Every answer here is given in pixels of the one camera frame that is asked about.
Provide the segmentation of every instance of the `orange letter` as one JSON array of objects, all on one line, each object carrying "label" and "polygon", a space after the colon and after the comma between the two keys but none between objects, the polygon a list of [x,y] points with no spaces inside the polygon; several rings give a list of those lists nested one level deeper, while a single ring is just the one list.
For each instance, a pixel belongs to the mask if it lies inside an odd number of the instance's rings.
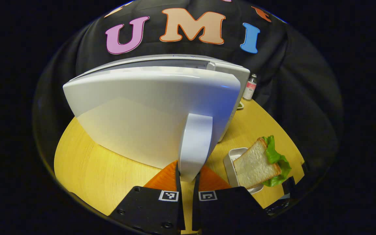
[{"label": "orange letter", "polygon": [[183,8],[164,9],[162,13],[167,15],[166,30],[159,39],[163,42],[175,42],[182,39],[178,33],[181,27],[189,40],[194,40],[197,34],[204,28],[204,33],[199,37],[201,42],[223,44],[221,38],[221,23],[226,18],[216,12],[205,12],[200,18],[195,20],[192,15]]},{"label": "orange letter", "polygon": [[268,22],[272,22],[270,19],[267,18],[269,15],[267,15],[267,13],[265,13],[263,10],[261,10],[261,9],[259,9],[259,8],[256,8],[256,7],[254,7],[254,6],[252,6],[252,8],[255,9],[255,10],[256,10],[256,13],[258,13],[258,15],[259,15],[260,17],[262,17],[264,20],[266,20],[266,21],[268,21]]}]

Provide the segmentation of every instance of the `round table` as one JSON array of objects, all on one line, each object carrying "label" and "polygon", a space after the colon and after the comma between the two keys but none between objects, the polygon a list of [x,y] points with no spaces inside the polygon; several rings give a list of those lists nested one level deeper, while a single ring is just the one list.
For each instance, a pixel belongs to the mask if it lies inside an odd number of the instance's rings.
[{"label": "round table", "polygon": [[[206,165],[228,182],[223,158],[231,149],[250,147],[257,138],[273,135],[277,152],[285,155],[292,167],[288,177],[298,183],[304,176],[301,153],[279,124],[254,100],[244,100],[220,143],[215,146]],[[96,210],[111,214],[133,186],[145,185],[161,169],[145,165],[96,144],[76,118],[64,131],[55,153],[57,180]],[[193,182],[181,182],[185,227],[182,234],[193,233]],[[253,194],[265,208],[284,195],[282,185],[264,186]]]}]

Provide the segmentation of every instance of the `white tray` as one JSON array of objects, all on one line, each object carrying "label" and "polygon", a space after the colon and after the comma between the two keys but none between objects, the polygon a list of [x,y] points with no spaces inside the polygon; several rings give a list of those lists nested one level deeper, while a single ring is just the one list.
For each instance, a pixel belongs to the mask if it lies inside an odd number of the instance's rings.
[{"label": "white tray", "polygon": [[[238,148],[232,149],[228,152],[228,154],[224,157],[224,167],[226,168],[228,183],[232,187],[239,187],[239,180],[237,179],[236,170],[234,169],[233,161],[239,158],[244,152],[247,151],[247,148]],[[261,191],[264,188],[262,183],[258,184],[255,188],[248,189],[250,194],[255,194]]]}]

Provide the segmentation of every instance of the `green lettuce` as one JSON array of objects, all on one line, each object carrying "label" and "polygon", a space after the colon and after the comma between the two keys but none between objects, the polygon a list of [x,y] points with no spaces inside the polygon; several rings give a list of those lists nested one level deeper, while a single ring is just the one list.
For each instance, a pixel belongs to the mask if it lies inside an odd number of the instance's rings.
[{"label": "green lettuce", "polygon": [[270,137],[262,137],[267,143],[268,147],[266,150],[266,155],[270,164],[278,163],[279,168],[281,168],[281,174],[275,176],[269,180],[263,182],[264,185],[268,187],[276,186],[283,183],[288,178],[288,173],[291,171],[290,163],[287,161],[284,155],[281,155],[275,150],[275,138],[273,135]]}]

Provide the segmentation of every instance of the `white bread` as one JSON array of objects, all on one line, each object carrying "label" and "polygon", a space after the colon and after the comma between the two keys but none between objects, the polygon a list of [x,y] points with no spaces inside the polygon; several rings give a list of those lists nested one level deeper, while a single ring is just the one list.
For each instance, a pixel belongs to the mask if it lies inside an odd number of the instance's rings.
[{"label": "white bread", "polygon": [[265,153],[268,145],[260,137],[245,153],[233,161],[240,186],[247,189],[281,174],[277,163],[270,164]]}]

